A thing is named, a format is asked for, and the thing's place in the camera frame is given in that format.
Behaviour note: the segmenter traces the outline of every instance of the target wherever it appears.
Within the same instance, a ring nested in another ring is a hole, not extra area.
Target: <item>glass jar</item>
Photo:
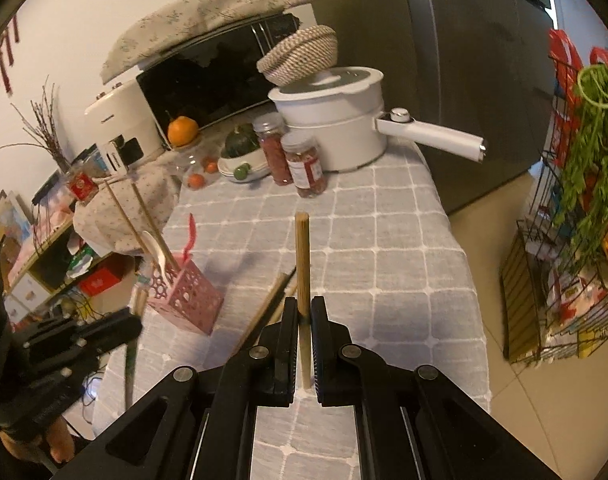
[[[253,129],[260,140],[275,183],[278,186],[291,184],[293,179],[281,144],[282,136],[286,133],[282,116],[277,112],[259,116],[253,121]]]
[[[97,184],[84,172],[81,162],[76,162],[68,170],[66,185],[82,204],[88,204],[99,191]]]
[[[298,194],[311,198],[324,192],[326,177],[319,161],[318,144],[305,132],[291,132],[282,137],[282,148]]]

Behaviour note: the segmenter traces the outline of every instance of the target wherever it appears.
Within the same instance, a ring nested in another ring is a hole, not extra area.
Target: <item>dried branch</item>
[[[47,84],[49,78],[47,76],[44,85],[42,85],[42,95],[38,102],[31,101],[31,111],[35,116],[36,125],[31,124],[21,113],[21,111],[11,104],[22,120],[24,127],[22,128],[36,144],[32,142],[18,142],[14,144],[6,144],[0,148],[9,146],[37,146],[50,153],[53,160],[58,164],[62,171],[68,170],[69,164],[62,153],[60,140],[58,139],[57,129],[55,125],[55,116],[53,113],[55,106],[55,84],[50,86],[50,95],[47,92]]]
[[[44,150],[50,153],[50,150],[46,146],[42,146],[40,144],[33,144],[32,142],[14,142],[13,144],[5,144],[4,146],[0,146],[0,150],[2,148],[8,148],[9,146],[37,146],[38,148],[43,148]]]

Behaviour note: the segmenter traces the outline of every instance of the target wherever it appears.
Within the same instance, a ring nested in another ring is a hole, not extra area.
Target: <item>gray checkered tablecloth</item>
[[[389,364],[437,366],[488,410],[484,331],[465,253],[417,147],[397,139],[370,166],[332,174],[315,199],[301,199],[270,177],[183,189],[164,238],[180,250],[193,213],[193,258],[225,291],[225,303],[210,337],[183,332],[148,309],[136,398],[179,365],[225,363],[277,272],[295,264],[297,210],[311,214],[312,293],[324,295],[329,318]],[[123,371],[120,350],[100,386],[96,431],[123,412]],[[352,408],[322,408],[312,390],[299,388],[290,408],[260,408],[255,437],[254,479],[360,477]]]

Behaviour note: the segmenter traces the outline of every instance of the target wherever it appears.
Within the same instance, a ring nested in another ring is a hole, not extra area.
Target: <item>white spoon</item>
[[[173,288],[173,285],[171,285],[171,282],[168,281],[168,278],[166,276],[166,257],[164,256],[164,251],[159,246],[158,241],[155,240],[153,235],[148,231],[142,231],[142,241],[146,245],[148,252],[151,253],[155,260],[158,262],[159,273],[162,275],[162,280],[168,288],[168,293],[170,293],[171,289]]]

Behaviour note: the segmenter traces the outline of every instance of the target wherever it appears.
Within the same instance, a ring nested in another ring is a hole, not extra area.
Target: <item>red box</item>
[[[129,259],[124,254],[111,254],[91,275],[79,282],[80,290],[93,297],[117,285],[124,277]]]

